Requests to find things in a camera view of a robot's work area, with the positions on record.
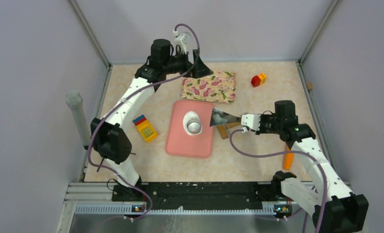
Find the wooden rolling pin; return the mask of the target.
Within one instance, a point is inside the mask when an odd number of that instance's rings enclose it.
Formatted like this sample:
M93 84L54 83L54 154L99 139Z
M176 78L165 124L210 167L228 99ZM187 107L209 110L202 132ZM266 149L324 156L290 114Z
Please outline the wooden rolling pin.
M235 128L237 126L240 126L240 123L228 123L225 125L217 125L216 128L221 136L222 139L227 139L230 135L229 129Z

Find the metal scraper wooden handle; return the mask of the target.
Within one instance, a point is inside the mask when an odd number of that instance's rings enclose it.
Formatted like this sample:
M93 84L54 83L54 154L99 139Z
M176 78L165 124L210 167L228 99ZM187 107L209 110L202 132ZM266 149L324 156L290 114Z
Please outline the metal scraper wooden handle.
M241 123L241 117L231 115L231 114L224 112L223 110L215 108L215 107L212 108L210 122L209 122L210 127L218 126L218 125L225 125L225 124L229 124L229 123L240 124Z

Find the white dough ball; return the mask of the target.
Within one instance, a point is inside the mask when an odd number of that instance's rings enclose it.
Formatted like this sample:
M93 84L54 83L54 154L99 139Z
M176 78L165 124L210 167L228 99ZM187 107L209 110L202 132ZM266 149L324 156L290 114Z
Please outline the white dough ball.
M200 117L194 111L189 111L184 115L182 125L188 135L199 135L203 130Z

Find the pink plastic tray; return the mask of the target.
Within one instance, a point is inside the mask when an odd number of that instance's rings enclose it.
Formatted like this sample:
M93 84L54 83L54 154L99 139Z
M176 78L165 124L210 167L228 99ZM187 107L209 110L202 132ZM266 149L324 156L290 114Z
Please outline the pink plastic tray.
M206 159L212 154L213 128L209 125L213 103L179 100L173 105L165 150L172 156ZM197 113L202 126L198 135L187 133L183 127L184 116Z

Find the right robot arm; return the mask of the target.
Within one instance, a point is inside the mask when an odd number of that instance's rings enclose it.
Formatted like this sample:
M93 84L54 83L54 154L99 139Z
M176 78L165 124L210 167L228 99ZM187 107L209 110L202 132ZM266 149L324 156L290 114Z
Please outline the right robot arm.
M355 233L363 229L368 200L355 194L327 160L308 124L300 124L295 104L275 102L275 112L255 114L247 126L256 134L276 134L303 165L315 190L282 171L276 172L271 195L277 200L289 197L311 216L318 233Z

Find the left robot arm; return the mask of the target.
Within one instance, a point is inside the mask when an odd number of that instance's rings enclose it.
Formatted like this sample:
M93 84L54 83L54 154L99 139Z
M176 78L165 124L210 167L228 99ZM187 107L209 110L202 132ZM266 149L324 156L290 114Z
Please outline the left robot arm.
M132 144L125 132L140 107L163 83L181 77L201 78L212 71L202 62L200 48L192 51L193 62L181 46L173 46L169 40L156 39L146 62L134 74L129 88L117 104L99 119L91 122L91 141L87 157L92 166L91 152L95 150L109 164L103 168L112 171L124 186L123 193L129 200L137 200L142 194L140 175L130 160Z

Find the floral yellow tray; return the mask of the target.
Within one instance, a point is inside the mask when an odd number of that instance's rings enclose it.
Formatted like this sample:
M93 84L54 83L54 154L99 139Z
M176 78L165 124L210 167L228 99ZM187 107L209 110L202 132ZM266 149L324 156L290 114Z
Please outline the floral yellow tray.
M236 98L236 85L236 73L215 71L202 78L183 78L180 95L185 100L230 104Z

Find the orange toy carrot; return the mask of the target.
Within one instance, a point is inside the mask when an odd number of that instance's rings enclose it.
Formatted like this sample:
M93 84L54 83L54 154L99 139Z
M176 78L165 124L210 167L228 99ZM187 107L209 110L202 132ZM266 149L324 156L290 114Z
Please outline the orange toy carrot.
M285 147L285 152L286 153L283 155L282 168L284 170L290 170L294 159L294 153L290 152L290 148L288 146Z

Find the red orange toy block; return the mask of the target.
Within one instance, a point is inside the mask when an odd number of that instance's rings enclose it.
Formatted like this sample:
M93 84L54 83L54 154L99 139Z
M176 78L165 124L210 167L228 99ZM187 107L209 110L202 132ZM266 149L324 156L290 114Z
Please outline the red orange toy block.
M252 79L251 79L251 85L252 87L258 87L260 85L263 85L267 80L267 75L264 74L264 73L260 73L258 75L255 75Z

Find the yellow multicolour toy block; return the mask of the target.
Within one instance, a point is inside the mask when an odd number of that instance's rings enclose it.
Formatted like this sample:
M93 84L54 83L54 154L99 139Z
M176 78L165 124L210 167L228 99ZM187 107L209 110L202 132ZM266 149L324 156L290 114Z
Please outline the yellow multicolour toy block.
M157 138L158 134L156 130L144 115L135 118L132 122L146 143Z

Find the small black tripod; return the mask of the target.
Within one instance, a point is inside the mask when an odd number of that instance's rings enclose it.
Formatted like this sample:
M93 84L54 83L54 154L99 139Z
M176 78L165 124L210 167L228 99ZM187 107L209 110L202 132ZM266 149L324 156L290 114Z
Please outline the small black tripod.
M102 158L101 158L101 161L100 161L100 166L103 165L104 160L105 160L105 158L102 157Z

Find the small wooden wall knob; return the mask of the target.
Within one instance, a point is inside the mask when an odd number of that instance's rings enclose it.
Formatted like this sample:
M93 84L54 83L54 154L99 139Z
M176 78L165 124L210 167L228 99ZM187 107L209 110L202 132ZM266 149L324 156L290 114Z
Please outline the small wooden wall knob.
M312 85L311 82L307 81L307 82L305 83L305 85L306 85L306 88L307 88L308 91L311 91L311 90L313 89L313 85Z

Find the grey cylinder post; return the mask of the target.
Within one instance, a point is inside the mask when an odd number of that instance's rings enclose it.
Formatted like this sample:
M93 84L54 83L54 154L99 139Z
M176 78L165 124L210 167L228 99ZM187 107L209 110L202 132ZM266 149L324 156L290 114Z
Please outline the grey cylinder post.
M87 125L83 110L83 98L76 90L69 91L66 95L66 104L72 112L78 133L81 138L82 145L85 150L88 150L91 140L91 134Z

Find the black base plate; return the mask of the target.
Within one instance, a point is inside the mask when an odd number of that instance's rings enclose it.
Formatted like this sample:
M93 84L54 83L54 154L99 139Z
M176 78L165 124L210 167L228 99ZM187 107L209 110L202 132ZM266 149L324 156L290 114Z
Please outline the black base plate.
M135 188L115 185L112 201L152 204L153 210L260 210L268 203L288 204L270 182L149 182Z

